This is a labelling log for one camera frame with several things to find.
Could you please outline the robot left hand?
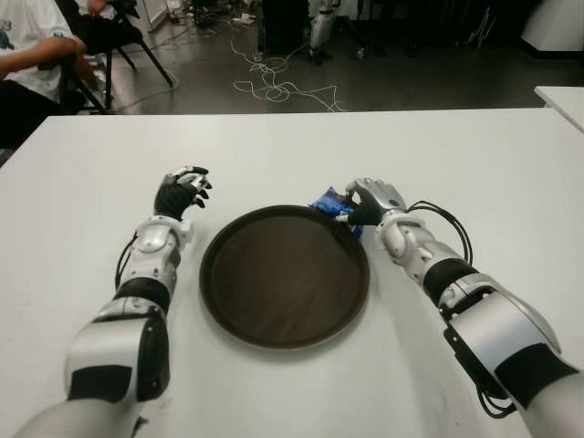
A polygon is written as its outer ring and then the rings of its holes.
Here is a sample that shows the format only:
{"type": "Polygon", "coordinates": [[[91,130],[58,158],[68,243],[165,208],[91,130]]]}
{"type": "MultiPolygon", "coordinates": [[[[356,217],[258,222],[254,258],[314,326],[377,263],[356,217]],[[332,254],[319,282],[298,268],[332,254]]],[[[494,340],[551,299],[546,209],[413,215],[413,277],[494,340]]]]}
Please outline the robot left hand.
{"type": "Polygon", "coordinates": [[[184,166],[164,176],[154,199],[154,213],[181,221],[191,206],[205,207],[212,185],[209,171],[198,166],[184,166]]]}

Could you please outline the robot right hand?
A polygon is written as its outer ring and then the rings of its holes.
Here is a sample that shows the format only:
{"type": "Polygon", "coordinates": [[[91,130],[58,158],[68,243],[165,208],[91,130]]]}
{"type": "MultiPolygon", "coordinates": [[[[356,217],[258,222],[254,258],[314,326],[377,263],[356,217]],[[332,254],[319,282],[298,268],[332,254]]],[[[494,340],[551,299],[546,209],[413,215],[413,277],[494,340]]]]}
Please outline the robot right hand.
{"type": "Polygon", "coordinates": [[[346,196],[352,199],[357,194],[359,201],[350,214],[340,214],[335,221],[350,225],[377,226],[387,214],[405,214],[407,205],[392,184],[382,180],[360,178],[346,187],[346,196]]]}

